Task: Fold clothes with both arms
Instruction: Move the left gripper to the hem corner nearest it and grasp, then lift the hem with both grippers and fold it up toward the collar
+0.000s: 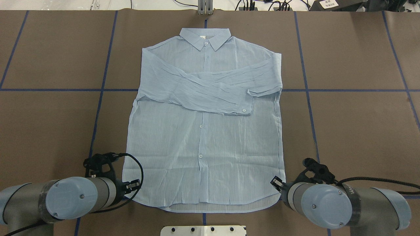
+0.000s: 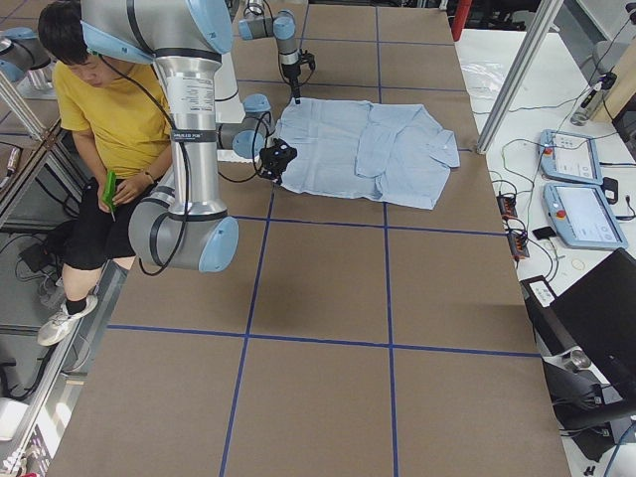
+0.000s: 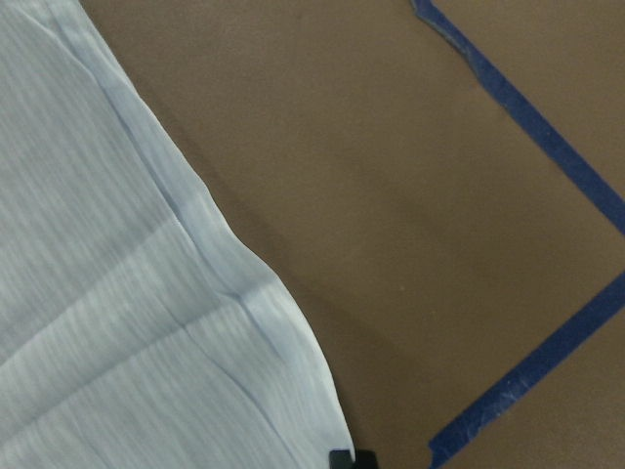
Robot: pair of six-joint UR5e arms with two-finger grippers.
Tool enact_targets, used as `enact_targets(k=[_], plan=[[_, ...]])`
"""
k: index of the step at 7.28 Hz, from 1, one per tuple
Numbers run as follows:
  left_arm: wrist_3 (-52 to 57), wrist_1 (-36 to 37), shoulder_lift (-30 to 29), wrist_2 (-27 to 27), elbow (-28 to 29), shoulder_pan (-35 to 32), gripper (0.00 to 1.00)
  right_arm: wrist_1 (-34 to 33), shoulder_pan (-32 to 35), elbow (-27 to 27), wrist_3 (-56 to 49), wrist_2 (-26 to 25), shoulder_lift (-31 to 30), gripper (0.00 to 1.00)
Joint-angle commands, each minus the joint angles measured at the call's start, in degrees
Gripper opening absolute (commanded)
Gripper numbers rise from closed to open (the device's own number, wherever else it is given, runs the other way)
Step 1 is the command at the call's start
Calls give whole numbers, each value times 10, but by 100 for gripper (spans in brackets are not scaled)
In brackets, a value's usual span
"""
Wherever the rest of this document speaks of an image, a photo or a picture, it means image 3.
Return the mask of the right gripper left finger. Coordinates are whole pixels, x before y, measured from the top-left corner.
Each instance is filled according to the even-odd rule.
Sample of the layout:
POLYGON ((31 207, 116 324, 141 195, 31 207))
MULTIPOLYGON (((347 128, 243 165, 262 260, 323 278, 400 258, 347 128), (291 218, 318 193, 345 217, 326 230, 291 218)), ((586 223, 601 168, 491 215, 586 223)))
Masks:
POLYGON ((332 449, 328 454, 330 469, 352 469, 354 460, 348 449, 332 449))

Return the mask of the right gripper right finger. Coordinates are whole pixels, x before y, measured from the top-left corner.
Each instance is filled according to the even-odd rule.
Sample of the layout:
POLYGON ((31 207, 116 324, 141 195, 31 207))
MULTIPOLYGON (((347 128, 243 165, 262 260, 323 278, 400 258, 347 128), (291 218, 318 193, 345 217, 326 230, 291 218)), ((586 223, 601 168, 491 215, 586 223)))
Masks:
POLYGON ((377 455, 373 450, 357 449, 353 469, 378 469, 377 455))

